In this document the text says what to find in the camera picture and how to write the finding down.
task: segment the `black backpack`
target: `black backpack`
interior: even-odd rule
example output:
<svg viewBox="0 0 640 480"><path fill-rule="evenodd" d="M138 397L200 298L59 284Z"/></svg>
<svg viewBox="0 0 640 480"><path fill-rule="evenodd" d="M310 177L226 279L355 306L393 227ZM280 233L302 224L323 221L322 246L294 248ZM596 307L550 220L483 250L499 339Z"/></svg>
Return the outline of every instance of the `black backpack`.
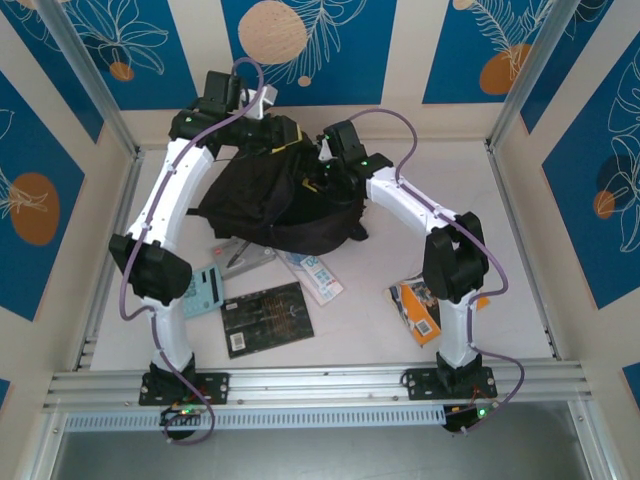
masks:
<svg viewBox="0 0 640 480"><path fill-rule="evenodd" d="M216 238L322 255L347 238L366 238L359 225L364 198L356 190L327 195L308 182L318 150L305 136L276 153L240 151L189 214L206 218Z"/></svg>

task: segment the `metal profile bar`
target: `metal profile bar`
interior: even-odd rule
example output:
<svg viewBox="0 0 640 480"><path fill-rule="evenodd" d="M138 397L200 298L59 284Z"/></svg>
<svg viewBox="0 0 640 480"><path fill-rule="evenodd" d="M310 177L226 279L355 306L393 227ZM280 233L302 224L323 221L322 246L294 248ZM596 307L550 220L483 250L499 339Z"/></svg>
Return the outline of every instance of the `metal profile bar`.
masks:
<svg viewBox="0 0 640 480"><path fill-rule="evenodd" d="M122 148L133 158L136 144L120 109L60 2L34 0L38 14Z"/></svg>
<svg viewBox="0 0 640 480"><path fill-rule="evenodd" d="M500 395L514 388L517 367L493 362ZM231 375L227 406L216 408L290 408L320 406L444 405L466 400L414 402L400 377L416 365L227 370ZM526 362L527 376L516 401L590 398L579 363ZM112 411L140 409L142 372L76 372L56 374L45 411Z"/></svg>
<svg viewBox="0 0 640 480"><path fill-rule="evenodd" d="M134 162L129 168L129 174L125 182L125 186L120 197L120 203L116 210L116 216L113 221L111 231L113 233L122 233L127 224L129 218L129 212L131 211L131 204L135 196L136 187L138 185L138 179L140 177L140 170L142 168L142 162L144 160L144 153L139 152L136 155ZM111 286L111 280L115 271L115 263L111 259L109 252L105 252L104 259L102 260L102 266L100 267L100 275L98 277L98 283L96 285L93 300L91 301L91 307L89 308L89 314L87 316L86 326L84 334L81 339L81 344L76 348L76 360L73 365L74 369L77 369L81 365L82 356L85 353L85 346L90 338L97 340L98 330L100 328L100 320L104 314L104 309L109 298L109 288Z"/></svg>
<svg viewBox="0 0 640 480"><path fill-rule="evenodd" d="M27 447L30 455L20 469L21 480L49 480L53 473L62 434L67 424L66 413L40 414L36 419L37 442Z"/></svg>
<svg viewBox="0 0 640 480"><path fill-rule="evenodd" d="M599 428L599 416L595 414L594 401L567 402L582 453L589 468L591 478L621 480L628 478L621 470L619 460L613 458L611 437Z"/></svg>
<svg viewBox="0 0 640 480"><path fill-rule="evenodd" d="M550 0L555 5L540 29L538 38L534 42L527 60L516 77L511 91L505 99L500 115L489 134L488 141L493 148L502 142L514 120L520 115L520 110L534 85L540 78L549 57L553 53L564 29L574 15L580 0Z"/></svg>
<svg viewBox="0 0 640 480"><path fill-rule="evenodd" d="M538 277L533 269L531 261L529 260L529 251L524 242L524 238L522 237L520 222L518 221L518 217L514 212L513 205L511 203L511 196L509 195L509 191L507 190L507 187L504 183L504 177L502 176L502 172L500 171L499 162L496 159L496 153L494 152L494 149L489 147L488 143L486 143L485 145L487 147L487 155L489 156L489 164L491 165L491 170L493 171L493 177L495 178L496 185L498 186L498 192L500 193L500 198L502 198L502 204L504 205L509 224L511 225L513 238L516 241L516 247L518 248L518 252L520 253L522 266L524 267L525 275L527 276L527 280L529 281L529 287L531 288L533 300L535 301L536 307L538 308L538 314L540 315L540 318L542 319L544 325L547 327L548 335L550 337L551 349L553 350L555 356L558 359L562 360L562 352L558 351L556 336L553 331L553 326L551 325L549 312L547 311L545 302L542 298L542 293L540 292Z"/></svg>

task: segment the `small package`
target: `small package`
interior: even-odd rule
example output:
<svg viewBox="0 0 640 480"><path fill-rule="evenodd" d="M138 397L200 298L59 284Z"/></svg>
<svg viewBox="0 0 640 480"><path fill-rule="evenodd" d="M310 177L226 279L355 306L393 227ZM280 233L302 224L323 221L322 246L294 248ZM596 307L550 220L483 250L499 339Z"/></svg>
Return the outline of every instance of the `small package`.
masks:
<svg viewBox="0 0 640 480"><path fill-rule="evenodd" d="M440 335L438 299L424 284L422 275L395 283L384 293L421 347Z"/></svg>
<svg viewBox="0 0 640 480"><path fill-rule="evenodd" d="M314 255L302 255L278 250L278 255L298 277L298 280L323 306L344 290L338 279L325 267L322 260Z"/></svg>
<svg viewBox="0 0 640 480"><path fill-rule="evenodd" d="M298 282L227 300L222 324L229 358L313 337Z"/></svg>

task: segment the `black bracket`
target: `black bracket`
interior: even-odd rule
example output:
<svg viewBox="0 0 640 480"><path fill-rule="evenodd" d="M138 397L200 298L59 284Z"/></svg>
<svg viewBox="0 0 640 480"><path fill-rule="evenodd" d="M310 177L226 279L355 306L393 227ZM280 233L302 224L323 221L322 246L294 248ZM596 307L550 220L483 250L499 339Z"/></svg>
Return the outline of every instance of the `black bracket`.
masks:
<svg viewBox="0 0 640 480"><path fill-rule="evenodd" d="M109 252L118 269L124 273L129 257L136 244L131 235L113 234L109 241ZM138 297L150 297L167 306L174 298L180 298L191 282L191 265L158 242L143 243L133 264L129 283Z"/></svg>
<svg viewBox="0 0 640 480"><path fill-rule="evenodd" d="M476 215L467 212L457 215L455 220L484 245L482 226ZM460 303L471 290L482 288L488 271L487 256L452 225L434 228L427 235L422 278L440 300Z"/></svg>
<svg viewBox="0 0 640 480"><path fill-rule="evenodd" d="M498 395L493 371L481 366L481 357L461 369L447 370L441 365L444 360L438 354L436 368L410 368L402 375L402 384L407 388L409 400L462 400L477 396L484 398Z"/></svg>
<svg viewBox="0 0 640 480"><path fill-rule="evenodd" d="M226 405L229 393L228 373L196 373L195 357L181 372L207 399L211 405ZM151 364L150 371L142 376L141 406L170 406L174 403L202 405L202 401L192 394L171 372L161 370Z"/></svg>

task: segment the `sticker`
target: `sticker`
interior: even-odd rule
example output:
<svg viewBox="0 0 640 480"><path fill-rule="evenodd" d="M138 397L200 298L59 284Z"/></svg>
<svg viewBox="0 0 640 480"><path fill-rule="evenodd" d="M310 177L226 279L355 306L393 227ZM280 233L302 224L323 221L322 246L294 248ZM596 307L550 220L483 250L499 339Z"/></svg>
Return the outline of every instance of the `sticker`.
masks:
<svg viewBox="0 0 640 480"><path fill-rule="evenodd" d="M426 337L431 333L431 327L424 319L416 323L416 328L418 329L418 332L420 332L420 335L422 335L423 337Z"/></svg>
<svg viewBox="0 0 640 480"><path fill-rule="evenodd" d="M244 350L246 348L246 345L244 343L244 334L242 332L229 335L229 340L231 340L231 350L233 350L234 352L237 352L238 350Z"/></svg>

